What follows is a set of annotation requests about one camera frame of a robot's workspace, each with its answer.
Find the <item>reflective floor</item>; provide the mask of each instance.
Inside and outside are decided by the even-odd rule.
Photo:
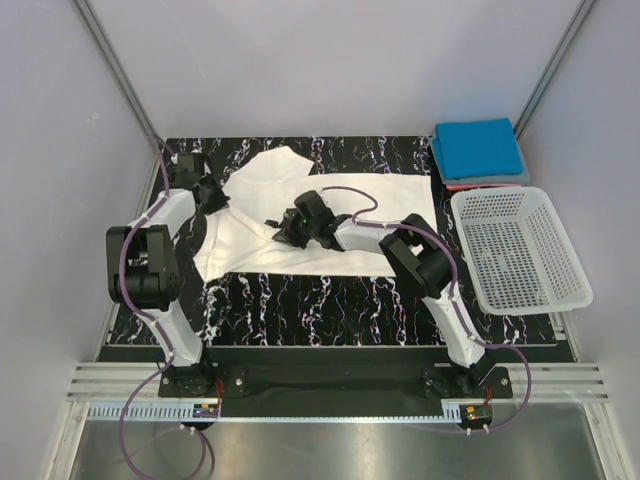
[[[503,407],[497,413],[510,413]],[[179,479],[200,458],[200,442],[176,431],[148,444],[167,423],[128,423],[134,462],[156,479]],[[604,479],[586,417],[577,406],[530,406],[502,432],[466,437],[426,431],[443,425],[230,424],[205,431],[215,450],[196,478],[213,479]],[[116,422],[88,422],[71,478],[133,479]]]

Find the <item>marble tabletop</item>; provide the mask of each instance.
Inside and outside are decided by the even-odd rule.
[[[207,153],[222,184],[257,153],[283,145],[314,162],[311,174],[431,175],[438,231],[456,254],[462,298],[480,334],[493,343],[556,343],[548,315],[494,316],[480,311],[460,255],[451,195],[438,175],[428,137],[190,138],[171,139],[169,144],[176,151]],[[159,188],[158,178],[156,191]],[[180,303],[193,330],[210,346],[443,343],[426,306],[400,295],[394,278],[229,273],[204,284],[192,258],[205,232],[205,219],[195,216],[182,226],[174,244],[182,275]],[[120,307],[107,343],[156,341],[141,321]]]

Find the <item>white wall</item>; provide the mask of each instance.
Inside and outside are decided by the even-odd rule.
[[[577,312],[640,474],[640,2],[600,2],[522,139],[585,267]]]
[[[0,477],[42,478],[150,149],[70,0],[0,2]]]
[[[515,122],[580,0],[91,0],[159,133]]]

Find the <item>plastic basket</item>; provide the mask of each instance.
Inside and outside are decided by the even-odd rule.
[[[528,315],[591,303],[591,286],[542,190],[460,192],[453,196],[451,207],[483,311]]]

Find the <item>cable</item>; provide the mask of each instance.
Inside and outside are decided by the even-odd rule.
[[[529,403],[529,398],[531,397],[531,384],[532,384],[531,367],[529,366],[529,362],[527,361],[527,358],[524,356],[524,354],[520,350],[518,350],[516,347],[514,347],[513,345],[507,345],[507,344],[493,345],[493,344],[486,343],[484,340],[482,340],[482,339],[476,337],[475,335],[473,335],[473,333],[469,329],[469,326],[467,325],[467,322],[464,321],[464,316],[462,315],[462,311],[460,310],[460,306],[458,305],[458,302],[455,300],[455,286],[456,286],[456,283],[458,283],[458,266],[456,264],[455,259],[453,258],[453,254],[451,253],[451,251],[449,251],[449,249],[444,244],[444,242],[439,237],[437,237],[435,235],[432,235],[431,233],[429,233],[429,232],[427,232],[425,230],[422,230],[421,228],[414,227],[413,225],[405,225],[403,223],[383,223],[383,222],[359,220],[358,219],[359,215],[361,215],[363,213],[367,213],[367,212],[373,212],[376,208],[378,208],[378,201],[374,197],[369,195],[368,193],[363,192],[362,190],[359,190],[359,189],[353,188],[353,187],[343,187],[343,186],[338,186],[338,185],[330,186],[330,187],[324,187],[322,190],[323,191],[325,191],[325,190],[348,190],[350,192],[358,193],[358,194],[368,198],[369,200],[371,200],[373,202],[373,206],[372,207],[366,208],[366,209],[362,209],[362,210],[358,210],[356,213],[353,214],[352,220],[353,220],[353,223],[355,225],[359,225],[359,226],[362,226],[362,227],[370,227],[370,228],[408,230],[408,231],[416,233],[418,235],[422,235],[422,237],[424,237],[426,240],[429,240],[430,242],[434,243],[442,251],[442,253],[444,253],[444,255],[447,257],[447,260],[449,261],[449,265],[451,267],[451,276],[452,276],[451,284],[450,284],[450,287],[449,287],[449,299],[451,300],[451,303],[453,304],[453,309],[455,310],[456,316],[458,317],[458,320],[460,321],[460,325],[462,325],[462,328],[464,329],[464,331],[467,334],[467,336],[474,343],[476,343],[477,345],[480,345],[481,347],[486,348],[487,350],[505,349],[505,350],[510,350],[510,351],[514,352],[516,355],[518,355],[518,357],[520,357],[520,360],[522,361],[522,364],[524,365],[525,371],[527,373],[527,390],[525,392],[522,404],[520,405],[520,407],[518,408],[516,413],[511,418],[509,418],[508,420],[504,421],[501,424],[498,424],[498,425],[492,427],[491,430],[502,430],[503,428],[506,428],[509,425],[511,425],[513,422],[515,422],[516,419],[518,417],[520,417],[520,415],[522,415],[522,412],[527,407],[527,405]]]
[[[153,138],[158,142],[160,142],[162,146],[166,148],[171,155],[174,154],[171,147],[169,147],[169,145],[167,145],[167,143],[164,140],[162,140],[159,136],[154,135]],[[131,403],[133,402],[135,397],[138,395],[138,393],[140,393],[140,391],[144,387],[146,387],[158,375],[161,375],[162,373],[166,372],[169,368],[171,368],[171,365],[173,365],[173,359],[175,357],[175,350],[173,348],[173,344],[171,343],[171,339],[167,335],[167,332],[165,332],[164,328],[162,328],[162,325],[160,325],[156,321],[155,317],[147,312],[143,312],[142,310],[140,310],[131,300],[131,297],[129,296],[129,291],[127,290],[125,274],[126,274],[126,266],[127,266],[127,252],[129,251],[129,247],[131,245],[131,242],[133,241],[133,238],[135,237],[136,233],[140,230],[140,228],[142,228],[142,226],[145,223],[147,223],[147,221],[151,217],[153,217],[153,215],[155,215],[158,212],[158,210],[160,210],[160,208],[162,208],[162,206],[169,199],[169,194],[170,194],[169,173],[167,172],[167,167],[164,164],[162,155],[159,154],[158,156],[160,160],[160,171],[162,172],[164,192],[158,196],[158,201],[153,204],[153,206],[149,209],[147,214],[144,217],[142,217],[131,228],[131,230],[125,237],[124,243],[122,244],[122,250],[120,251],[120,259],[118,262],[118,282],[120,284],[120,291],[121,291],[124,303],[127,305],[127,307],[129,307],[129,310],[131,310],[133,313],[135,313],[140,317],[146,318],[147,320],[149,320],[149,322],[152,325],[155,325],[156,329],[158,330],[158,333],[162,337],[162,340],[167,345],[167,350],[169,350],[169,359],[166,361],[164,367],[160,368],[159,370],[156,370],[151,376],[149,376],[140,385],[138,385],[138,387],[136,387],[136,389],[131,393],[131,395],[125,402],[124,408],[122,409],[122,413],[120,413],[120,418],[118,420],[118,443],[120,445],[120,452],[122,453],[122,458],[124,459],[127,466],[131,469],[131,471],[135,473],[138,477],[144,480],[154,480],[154,479],[153,477],[150,477],[144,472],[140,471],[138,467],[136,467],[135,464],[133,463],[133,460],[131,459],[131,455],[127,452],[127,448],[124,443],[124,418],[126,417],[127,412],[129,411],[129,407],[131,406]],[[187,477],[185,477],[185,480],[190,480],[194,478],[200,472],[206,458],[208,440],[202,432],[195,430],[194,428],[191,428],[191,434],[193,435],[194,433],[200,439],[200,443],[202,445],[202,456],[195,470],[191,472]]]

